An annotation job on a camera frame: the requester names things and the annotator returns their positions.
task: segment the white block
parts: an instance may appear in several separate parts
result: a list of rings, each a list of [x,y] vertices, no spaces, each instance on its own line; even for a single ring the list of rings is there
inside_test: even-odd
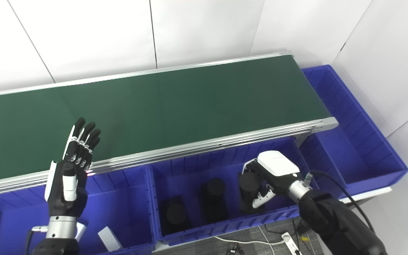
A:
[[[122,249],[122,245],[120,245],[119,240],[116,238],[113,231],[111,231],[108,226],[102,229],[98,233],[98,235],[100,236],[100,239],[102,240],[108,251]]]

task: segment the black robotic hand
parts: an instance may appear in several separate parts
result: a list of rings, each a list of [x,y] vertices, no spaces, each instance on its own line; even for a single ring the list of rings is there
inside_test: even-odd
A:
[[[68,137],[63,158],[52,162],[45,189],[51,216],[80,217],[87,202],[87,171],[92,162],[92,151],[100,142],[100,129],[91,122],[84,127],[79,118]]]

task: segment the black cable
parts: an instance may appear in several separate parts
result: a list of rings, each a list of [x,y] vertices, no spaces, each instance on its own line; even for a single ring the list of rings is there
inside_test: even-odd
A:
[[[314,254],[314,253],[310,250],[310,248],[308,247],[308,245],[306,244],[306,242],[305,242],[303,239],[301,239],[301,241],[302,241],[303,244],[305,245],[306,249],[310,252],[310,254]]]
[[[29,246],[31,245],[31,239],[33,237],[34,231],[31,229],[28,231],[28,234],[26,235],[26,241],[24,242],[24,253],[26,255],[29,255]]]
[[[297,231],[297,227],[295,226],[295,220],[296,220],[296,218],[292,220],[292,224],[294,225],[294,231],[295,231],[294,234],[295,234],[296,239],[297,239],[297,248],[298,248],[298,250],[300,251],[300,241],[298,240],[299,234],[298,234],[298,231]],[[304,241],[303,239],[301,239],[301,235],[300,235],[300,240],[303,242],[303,244],[305,245],[306,249],[310,252],[310,254],[313,254],[313,252],[310,250],[310,248],[309,248],[308,245],[305,243],[305,241]]]
[[[266,230],[267,232],[270,232],[270,233],[272,233],[272,234],[284,234],[284,233],[286,232],[286,231],[283,231],[283,232],[271,231],[271,230],[269,230],[269,229],[267,228],[267,224],[264,224],[264,228],[265,228],[265,230]]]
[[[368,224],[368,227],[371,229],[372,232],[375,233],[374,228],[371,224],[371,221],[369,221],[369,218],[366,216],[366,214],[364,213],[364,211],[361,209],[361,207],[357,204],[357,202],[352,198],[352,196],[347,192],[347,190],[345,190],[344,187],[341,186],[341,184],[338,183],[337,180],[335,180],[335,178],[333,178],[332,176],[330,176],[329,174],[327,174],[326,172],[322,172],[322,171],[317,171],[317,170],[313,170],[310,172],[312,175],[320,175],[320,176],[325,176],[327,178],[329,178],[331,181],[333,181],[341,190],[342,192],[344,192],[344,194],[347,196],[347,198],[353,203],[353,205],[357,208],[357,210],[360,212],[361,216],[363,216],[364,220],[366,221],[366,224]]]
[[[265,227],[265,230],[267,230],[267,232],[270,232],[270,233],[273,233],[273,234],[283,234],[283,233],[280,233],[280,232],[275,232],[275,231],[268,230],[266,224],[264,224],[264,227]]]
[[[295,232],[295,236],[297,238],[297,248],[298,248],[298,250],[300,250],[300,243],[298,242],[298,233],[297,233],[297,227],[295,226],[295,219],[292,220],[292,224],[294,225],[294,232]]]

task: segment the white cable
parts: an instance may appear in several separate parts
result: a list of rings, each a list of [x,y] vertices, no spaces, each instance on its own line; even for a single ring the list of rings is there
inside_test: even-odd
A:
[[[264,234],[264,231],[262,231],[262,228],[259,227],[259,226],[257,226],[257,227],[258,227],[259,230],[261,231],[261,233],[262,233],[262,235],[264,236],[265,240],[266,240],[267,242],[269,242],[269,240],[267,239],[267,236],[265,236],[265,234]],[[275,251],[273,250],[272,245],[270,245],[270,249],[272,249],[272,253],[273,253],[273,255],[275,255]]]
[[[264,245],[280,245],[280,244],[284,244],[284,241],[280,241],[277,243],[268,243],[268,242],[262,242],[262,241],[249,241],[249,242],[242,242],[242,241],[237,241],[237,240],[228,240],[228,239],[222,239],[221,237],[218,236],[214,236],[216,239],[219,239],[223,242],[229,242],[229,243],[239,243],[239,244],[264,244]]]

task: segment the silver metal joint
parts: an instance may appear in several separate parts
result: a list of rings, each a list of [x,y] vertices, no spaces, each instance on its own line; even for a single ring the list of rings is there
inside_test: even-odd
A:
[[[35,226],[31,229],[32,232],[42,232],[45,233],[48,231],[48,226]]]
[[[311,184],[313,179],[313,175],[311,173],[307,173],[305,179],[303,180],[303,186],[308,187]]]
[[[309,190],[311,190],[311,187],[305,187],[303,181],[296,180],[289,186],[288,195],[296,204],[298,204],[301,197],[303,197]]]
[[[48,223],[47,238],[75,238],[77,218],[52,216]]]

